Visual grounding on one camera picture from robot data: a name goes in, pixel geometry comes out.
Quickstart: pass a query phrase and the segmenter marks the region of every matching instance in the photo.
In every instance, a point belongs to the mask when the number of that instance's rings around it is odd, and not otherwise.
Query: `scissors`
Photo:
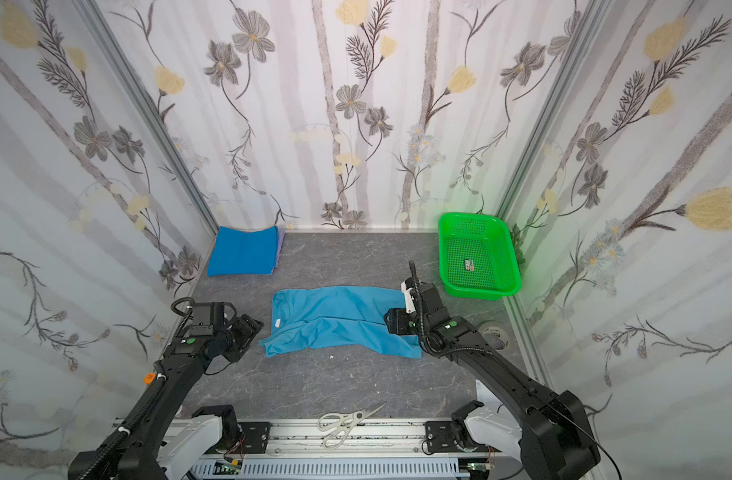
[[[380,408],[387,405],[387,402],[377,403],[372,405],[365,410],[356,410],[352,413],[327,413],[323,417],[318,419],[318,430],[321,432],[329,432],[323,437],[323,448],[327,450],[333,450],[344,443],[344,440],[350,436],[350,431],[357,424],[361,423],[364,419],[372,416]],[[331,422],[322,424],[326,420],[332,420]]]

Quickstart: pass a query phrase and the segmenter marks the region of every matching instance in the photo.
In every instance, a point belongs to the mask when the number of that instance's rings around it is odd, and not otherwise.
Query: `white scissors handle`
[[[363,412],[358,411],[347,415],[343,415],[341,413],[327,413],[323,417],[319,418],[318,430],[321,432],[331,430],[325,437],[323,437],[323,448],[332,450],[342,445],[344,440],[350,436],[350,431],[363,419],[363,417]],[[322,425],[322,421],[324,420],[333,421]]]

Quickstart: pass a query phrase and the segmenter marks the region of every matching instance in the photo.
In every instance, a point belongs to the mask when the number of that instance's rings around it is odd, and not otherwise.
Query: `folded blue cloth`
[[[277,226],[259,232],[220,226],[208,260],[208,276],[272,274],[278,262],[278,247]]]
[[[374,286],[281,290],[272,298],[272,334],[259,345],[268,357],[357,343],[383,355],[418,359],[417,337],[391,335],[383,320],[390,308],[405,305],[399,290]]]

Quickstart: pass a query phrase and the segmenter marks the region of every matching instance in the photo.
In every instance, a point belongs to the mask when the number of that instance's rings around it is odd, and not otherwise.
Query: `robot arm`
[[[576,480],[595,466],[600,454],[586,434],[592,430],[582,402],[569,391],[558,395],[529,378],[491,348],[470,322],[450,316],[435,286],[418,282],[413,262],[410,268],[412,277],[402,290],[410,294],[411,305],[407,296],[408,308],[385,314],[388,331],[418,335],[424,351],[470,370],[502,401],[520,428],[521,463],[533,479]],[[507,420],[481,407],[465,423],[473,440],[512,455],[518,432]]]
[[[177,307],[188,302],[187,312]],[[232,309],[228,318],[226,306]],[[163,358],[155,363],[156,379],[144,391],[121,427],[114,431],[97,450],[81,452],[73,459],[68,469],[69,480],[93,478],[122,478],[123,480],[167,480],[179,475],[179,465],[186,464],[186,470],[198,456],[215,445],[230,448],[237,441],[236,415],[229,412],[208,415],[197,422],[184,437],[191,441],[175,439],[172,444],[161,448],[163,436],[177,409],[193,385],[198,382],[212,360],[224,356],[229,362],[241,359],[263,324],[243,315],[237,318],[236,308],[231,303],[195,303],[191,298],[180,299],[172,304],[172,310],[182,316],[174,337],[163,351]],[[182,445],[193,445],[192,438],[207,439],[203,449],[197,453],[187,452]],[[165,457],[160,456],[163,450]],[[192,462],[188,460],[196,455]]]

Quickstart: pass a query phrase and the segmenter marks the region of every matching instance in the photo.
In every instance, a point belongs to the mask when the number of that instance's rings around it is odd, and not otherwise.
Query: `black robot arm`
[[[188,306],[183,312],[178,305],[184,302]],[[226,307],[232,309],[230,317]],[[172,310],[182,315],[182,321],[163,357],[155,363],[156,378],[121,427],[97,450],[81,452],[73,459],[69,480],[165,480],[167,476],[157,462],[158,451],[182,401],[212,360],[222,355],[237,362],[262,329],[262,323],[248,315],[238,318],[231,303],[195,303],[184,298],[174,302]],[[224,428],[220,443],[229,448],[236,439],[226,437],[235,435],[234,429]]]
[[[452,317],[432,283],[417,281],[414,264],[405,289],[413,305],[384,316],[391,333],[419,335],[426,353],[447,357],[470,370],[518,421],[520,456],[533,480],[577,480],[600,461],[589,437],[582,402],[571,392],[558,395],[529,378],[495,351],[470,322]]]

